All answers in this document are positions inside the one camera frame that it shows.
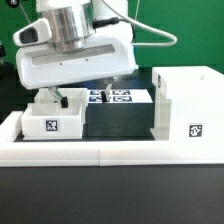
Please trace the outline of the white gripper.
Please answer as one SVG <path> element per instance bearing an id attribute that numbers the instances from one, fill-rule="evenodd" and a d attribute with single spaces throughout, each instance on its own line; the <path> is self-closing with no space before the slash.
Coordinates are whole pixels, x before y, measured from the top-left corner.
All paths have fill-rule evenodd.
<path id="1" fill-rule="evenodd" d="M 41 18 L 13 35 L 19 47 L 16 65 L 20 82 L 28 90 L 49 87 L 54 100 L 67 108 L 68 98 L 56 86 L 108 78 L 101 91 L 102 102 L 108 102 L 113 85 L 110 77 L 128 75 L 136 69 L 132 38 L 131 25 L 120 22 L 96 29 L 81 49 L 58 52 L 51 43 L 50 24 Z"/>

